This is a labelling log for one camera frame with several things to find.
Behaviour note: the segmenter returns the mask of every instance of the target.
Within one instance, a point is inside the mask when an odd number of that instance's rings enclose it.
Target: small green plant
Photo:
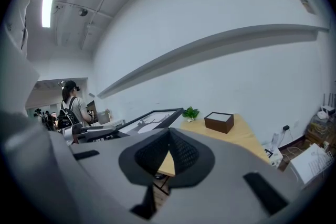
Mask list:
[[[183,112],[182,116],[184,118],[188,118],[188,121],[190,122],[190,121],[195,120],[195,118],[197,117],[198,114],[199,114],[199,110],[198,109],[193,109],[192,106],[191,106]]]

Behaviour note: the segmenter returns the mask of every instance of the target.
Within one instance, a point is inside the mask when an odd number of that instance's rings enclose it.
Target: ceiling light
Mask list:
[[[43,0],[42,3],[42,26],[50,27],[50,14],[53,0]]]

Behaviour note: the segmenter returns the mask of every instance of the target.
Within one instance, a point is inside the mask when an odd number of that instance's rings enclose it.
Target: tissue box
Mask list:
[[[235,125],[233,114],[211,112],[204,118],[205,127],[227,134]]]

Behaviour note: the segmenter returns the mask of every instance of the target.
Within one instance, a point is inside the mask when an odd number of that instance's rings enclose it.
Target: backpack strap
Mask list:
[[[71,100],[70,100],[70,104],[69,104],[69,109],[72,111],[72,106],[74,105],[74,100],[76,99],[77,97],[73,97]]]

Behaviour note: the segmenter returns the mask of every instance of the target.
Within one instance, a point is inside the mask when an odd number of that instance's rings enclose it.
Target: white t-shirt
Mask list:
[[[0,110],[9,113],[27,114],[25,104],[39,78],[26,59],[27,33],[22,43],[28,4],[29,0],[12,0],[0,25]]]
[[[69,109],[70,101],[71,101],[72,98],[73,98],[73,97],[69,98],[68,101],[67,101],[65,104],[64,104],[64,102],[62,102],[64,108]],[[86,110],[86,107],[87,107],[87,105],[85,104],[84,100],[83,100],[82,98],[80,98],[80,97],[77,97],[77,98],[73,101],[72,110],[71,110],[71,111],[75,114],[77,120],[78,120],[80,123],[82,123],[83,126],[88,125],[88,124],[86,123],[86,121],[83,119],[83,116],[82,116],[82,113],[81,113],[82,110],[87,111],[87,110]]]
[[[37,122],[42,124],[42,115],[38,115],[37,116]]]

